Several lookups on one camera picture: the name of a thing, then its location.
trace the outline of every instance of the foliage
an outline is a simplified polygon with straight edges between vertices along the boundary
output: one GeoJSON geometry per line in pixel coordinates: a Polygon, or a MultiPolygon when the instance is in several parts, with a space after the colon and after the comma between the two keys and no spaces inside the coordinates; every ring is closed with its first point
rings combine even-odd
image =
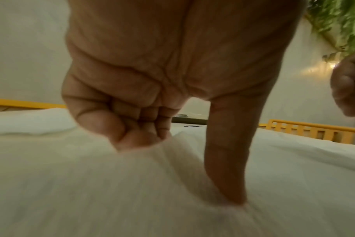
{"type": "Polygon", "coordinates": [[[308,13],[320,32],[339,25],[338,43],[343,43],[348,53],[355,51],[355,0],[309,0],[308,13]]]}

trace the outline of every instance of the palm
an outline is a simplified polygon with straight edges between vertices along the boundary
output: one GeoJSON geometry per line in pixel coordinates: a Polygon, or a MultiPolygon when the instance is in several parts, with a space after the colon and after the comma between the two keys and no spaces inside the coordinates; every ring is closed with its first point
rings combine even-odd
{"type": "Polygon", "coordinates": [[[208,100],[205,165],[240,156],[244,167],[301,2],[70,0],[63,98],[124,149],[166,138],[189,97],[208,100]]]}

